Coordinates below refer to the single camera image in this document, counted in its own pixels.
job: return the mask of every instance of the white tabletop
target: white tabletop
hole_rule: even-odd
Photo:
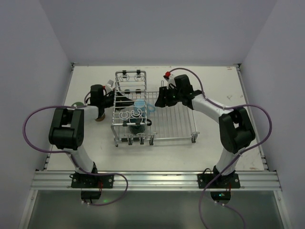
[[[105,85],[114,80],[115,72],[141,69],[147,72],[148,91],[158,91],[166,71],[173,66],[76,66],[66,97],[65,105],[83,102],[84,96],[94,84]],[[197,73],[203,82],[205,94],[228,106],[244,104],[244,94],[234,67],[187,67]],[[185,71],[175,71],[175,75],[187,74],[194,90],[200,89],[197,79]],[[200,132],[196,143],[184,141],[160,141],[150,146],[127,143],[115,147],[111,131],[112,108],[105,111],[102,122],[94,120],[85,123],[84,147],[89,157],[101,171],[201,171],[213,168],[218,162],[222,144],[216,122],[202,113],[194,111],[197,130]],[[259,149],[246,152],[238,161],[236,170],[263,170]],[[48,170],[74,170],[66,155],[53,154]]]

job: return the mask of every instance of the dish rack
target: dish rack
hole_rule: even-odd
[[[159,92],[147,91],[145,71],[117,71],[114,88],[111,129],[115,146],[119,143],[132,145],[134,142],[144,145],[146,140],[151,146],[156,140],[191,139],[193,143],[196,142],[199,132],[191,109],[182,103],[156,107],[154,112],[147,108],[147,104],[155,104]],[[142,109],[134,105],[137,100],[145,104]],[[132,131],[135,127],[140,130],[138,133]]]

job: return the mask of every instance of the light blue mug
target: light blue mug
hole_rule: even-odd
[[[146,102],[146,104],[147,104],[147,114],[149,114],[150,112],[155,112],[156,108],[154,105],[149,104],[147,102]],[[134,105],[134,108],[133,108],[134,112],[139,112],[138,110],[140,109],[143,112],[143,114],[145,113],[145,100],[137,99],[133,105]]]

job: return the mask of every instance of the brown object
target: brown object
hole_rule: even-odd
[[[95,121],[96,122],[101,122],[101,121],[103,121],[105,119],[105,117],[106,117],[106,115],[104,113],[100,118],[95,119]]]

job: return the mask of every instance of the black mug handle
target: black mug handle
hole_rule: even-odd
[[[150,122],[150,123],[147,123],[147,126],[151,126],[152,125],[152,121],[150,119],[147,119],[147,122]]]

